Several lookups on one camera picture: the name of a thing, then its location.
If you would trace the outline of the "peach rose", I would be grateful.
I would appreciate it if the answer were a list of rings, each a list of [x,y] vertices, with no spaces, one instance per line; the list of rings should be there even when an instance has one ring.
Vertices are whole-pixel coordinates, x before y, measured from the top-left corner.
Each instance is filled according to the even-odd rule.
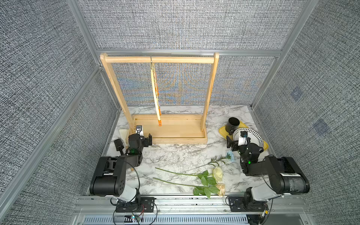
[[[159,178],[154,178],[155,180],[167,184],[177,185],[177,186],[185,186],[185,187],[191,187],[193,188],[193,195],[194,196],[206,196],[208,199],[211,198],[212,194],[216,194],[219,197],[225,196],[226,193],[226,186],[223,183],[216,183],[216,184],[210,184],[207,183],[206,185],[189,185],[189,184],[182,184],[182,183],[174,183],[170,181],[165,181]]]

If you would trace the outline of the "blue flower with stem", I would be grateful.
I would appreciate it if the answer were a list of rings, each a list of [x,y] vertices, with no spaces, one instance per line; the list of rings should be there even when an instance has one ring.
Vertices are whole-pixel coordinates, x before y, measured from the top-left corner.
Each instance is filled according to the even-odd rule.
[[[225,165],[227,163],[227,161],[230,161],[230,162],[235,161],[235,156],[232,151],[227,151],[225,156],[222,156],[222,155],[215,156],[215,157],[211,158],[211,160],[208,163],[188,169],[188,170],[186,170],[186,172],[192,171],[192,170],[195,170],[198,168],[206,167],[206,166],[219,167],[220,163],[223,163]]]

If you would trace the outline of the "yellow tray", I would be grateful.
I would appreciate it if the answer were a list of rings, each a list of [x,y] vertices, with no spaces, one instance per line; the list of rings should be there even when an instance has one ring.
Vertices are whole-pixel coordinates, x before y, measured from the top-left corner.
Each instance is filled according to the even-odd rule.
[[[248,128],[248,126],[245,123],[240,121],[239,128]],[[220,135],[226,139],[226,137],[228,135],[228,133],[226,132],[226,127],[222,126],[218,131],[219,131]],[[266,151],[268,148],[269,148],[268,143],[264,142],[264,150]]]

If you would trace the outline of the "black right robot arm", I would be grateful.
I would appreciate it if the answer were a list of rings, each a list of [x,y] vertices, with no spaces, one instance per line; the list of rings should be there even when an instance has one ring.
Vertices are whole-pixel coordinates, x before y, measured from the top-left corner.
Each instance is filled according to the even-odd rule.
[[[259,145],[252,143],[246,131],[241,132],[238,140],[226,137],[227,148],[237,151],[241,157],[241,168],[246,176],[268,176],[256,187],[246,189],[243,197],[230,196],[228,204],[232,212],[259,212],[267,210],[269,200],[283,195],[301,195],[310,191],[310,184],[303,171],[292,157],[277,158],[274,155],[258,158],[264,151]]]

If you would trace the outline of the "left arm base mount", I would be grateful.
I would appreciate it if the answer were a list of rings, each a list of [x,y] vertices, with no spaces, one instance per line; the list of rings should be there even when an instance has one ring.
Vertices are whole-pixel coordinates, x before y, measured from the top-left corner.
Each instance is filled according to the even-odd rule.
[[[133,202],[118,202],[116,204],[116,213],[141,213],[154,212],[155,198],[154,197],[140,197]]]

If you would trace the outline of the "aluminium rail front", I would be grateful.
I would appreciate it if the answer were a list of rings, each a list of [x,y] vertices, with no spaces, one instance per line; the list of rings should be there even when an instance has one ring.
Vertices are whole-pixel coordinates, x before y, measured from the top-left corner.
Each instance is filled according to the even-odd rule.
[[[229,206],[229,198],[212,196],[208,199],[204,196],[192,195],[153,195],[159,210],[158,215],[168,214],[232,214]],[[72,216],[77,215],[110,215],[115,211],[115,198],[81,196],[78,199]],[[268,204],[273,214],[310,214],[310,209],[305,205],[301,196],[285,196],[270,201]]]

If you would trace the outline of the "white dotted plate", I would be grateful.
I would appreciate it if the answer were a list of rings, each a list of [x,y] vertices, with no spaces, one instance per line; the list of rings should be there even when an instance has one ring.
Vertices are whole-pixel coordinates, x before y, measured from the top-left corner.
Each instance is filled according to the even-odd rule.
[[[261,138],[261,136],[254,130],[250,129],[250,128],[239,128],[237,130],[234,131],[232,138],[233,140],[239,140],[239,135],[241,131],[247,131],[248,132],[248,136],[251,138],[250,143],[254,143],[256,145],[258,145],[259,147],[264,147],[264,142],[263,139]]]

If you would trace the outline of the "wooden clothes rack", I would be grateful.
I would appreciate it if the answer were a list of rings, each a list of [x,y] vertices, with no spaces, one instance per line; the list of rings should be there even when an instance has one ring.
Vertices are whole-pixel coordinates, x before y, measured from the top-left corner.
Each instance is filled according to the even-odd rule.
[[[128,109],[125,97],[115,76],[114,63],[149,63],[151,58],[156,63],[210,64],[211,73],[205,104],[202,114],[164,114],[161,115],[162,126],[158,126],[155,114],[134,114]],[[129,133],[136,132],[136,125],[142,125],[145,135],[151,134],[154,144],[206,144],[208,142],[206,119],[210,106],[212,90],[215,82],[220,54],[215,52],[212,57],[171,57],[171,56],[109,56],[100,55],[100,60],[110,80],[121,109],[129,124]]]

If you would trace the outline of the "black mug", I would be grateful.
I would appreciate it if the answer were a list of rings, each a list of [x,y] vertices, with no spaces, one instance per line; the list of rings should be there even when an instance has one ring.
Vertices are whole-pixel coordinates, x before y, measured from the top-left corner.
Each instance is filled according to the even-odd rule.
[[[234,133],[234,131],[238,129],[239,125],[240,125],[239,119],[235,117],[231,117],[228,119],[226,123],[225,130],[231,136]]]

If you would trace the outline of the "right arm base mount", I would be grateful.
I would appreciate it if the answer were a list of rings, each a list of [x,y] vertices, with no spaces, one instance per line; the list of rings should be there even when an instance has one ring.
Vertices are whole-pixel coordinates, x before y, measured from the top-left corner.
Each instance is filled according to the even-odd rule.
[[[226,202],[230,207],[231,212],[264,212],[268,210],[267,203],[244,200],[240,196],[228,196]]]

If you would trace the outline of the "cream rose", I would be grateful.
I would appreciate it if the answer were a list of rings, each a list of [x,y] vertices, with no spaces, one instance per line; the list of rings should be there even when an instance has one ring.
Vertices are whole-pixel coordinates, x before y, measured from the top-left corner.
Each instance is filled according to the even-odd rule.
[[[212,178],[216,183],[222,182],[223,177],[224,177],[223,170],[220,167],[215,167],[212,172],[209,172],[208,170],[205,170],[205,171],[203,171],[201,173],[198,173],[198,174],[172,172],[172,171],[161,169],[161,168],[158,168],[158,167],[156,167],[155,169],[163,171],[163,172],[167,172],[167,173],[176,174],[176,175],[194,176],[194,177],[197,177],[199,179],[202,179],[203,177],[206,178],[206,179]]]

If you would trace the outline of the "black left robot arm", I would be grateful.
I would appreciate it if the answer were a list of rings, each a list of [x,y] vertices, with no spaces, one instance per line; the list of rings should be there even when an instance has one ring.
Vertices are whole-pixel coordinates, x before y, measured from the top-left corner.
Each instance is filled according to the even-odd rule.
[[[139,166],[143,160],[143,149],[152,145],[152,135],[144,137],[132,134],[128,137],[128,148],[121,139],[114,141],[116,150],[120,152],[117,157],[100,157],[93,178],[90,183],[92,196],[114,196],[122,202],[132,203],[140,201],[140,188],[133,188],[126,184],[127,169]]]

